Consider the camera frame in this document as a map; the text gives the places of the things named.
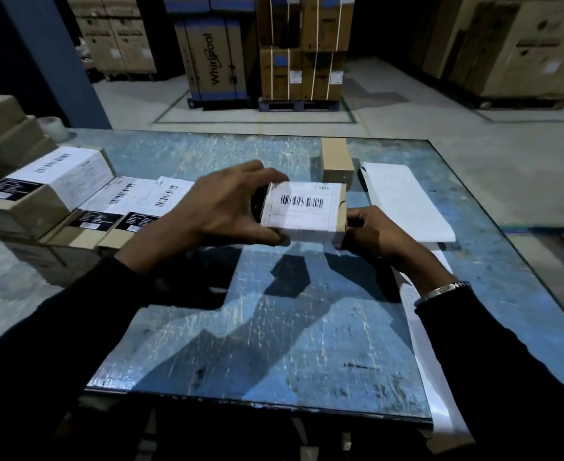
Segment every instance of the black sleeve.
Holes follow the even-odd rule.
[[[470,288],[441,294],[416,314],[479,447],[564,452],[564,385]]]
[[[148,305],[149,284],[109,257],[0,337],[0,434],[7,441],[0,450],[53,434]]]

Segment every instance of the bracelet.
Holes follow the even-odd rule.
[[[444,294],[444,293],[447,293],[449,291],[453,291],[454,289],[457,289],[458,287],[464,287],[464,286],[472,287],[470,285],[469,281],[457,281],[456,283],[451,283],[449,285],[442,286],[442,287],[439,287],[437,289],[434,289],[433,291],[430,291],[429,293],[427,293],[424,296],[421,296],[419,299],[417,299],[416,302],[414,303],[414,307],[416,309],[423,302],[429,301],[430,299],[435,298],[435,296],[439,296],[440,294]]]

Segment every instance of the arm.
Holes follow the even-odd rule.
[[[346,246],[385,257],[425,295],[455,278],[377,207],[349,211]],[[564,385],[497,322],[470,288],[416,310],[474,439],[483,448],[542,450],[564,444]]]
[[[143,227],[115,258],[44,301],[0,337],[3,450],[25,450],[50,436],[96,369],[149,304],[147,274],[160,262],[209,243],[276,245],[256,223],[250,197],[287,177],[258,160],[200,178],[167,215]]]

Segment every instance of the table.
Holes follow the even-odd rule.
[[[68,144],[104,147],[120,175],[195,180],[253,158],[293,180],[319,175],[318,138],[75,131]],[[347,141],[357,164],[412,169],[455,230],[458,241],[445,247],[453,271],[564,382],[564,312],[429,142]],[[358,178],[347,202],[369,203]],[[90,390],[429,424],[402,306],[381,293],[368,263],[310,243],[226,247],[210,255],[234,269],[224,305],[140,310]],[[0,244],[0,334],[56,291]],[[34,377],[41,385],[53,384],[53,364],[49,369]]]

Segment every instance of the concrete floor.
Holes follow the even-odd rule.
[[[185,76],[94,87],[120,130],[428,139],[505,230],[564,227],[564,110],[468,110],[377,58],[349,61],[344,82],[336,113],[190,110]],[[509,237],[564,306],[564,246]]]

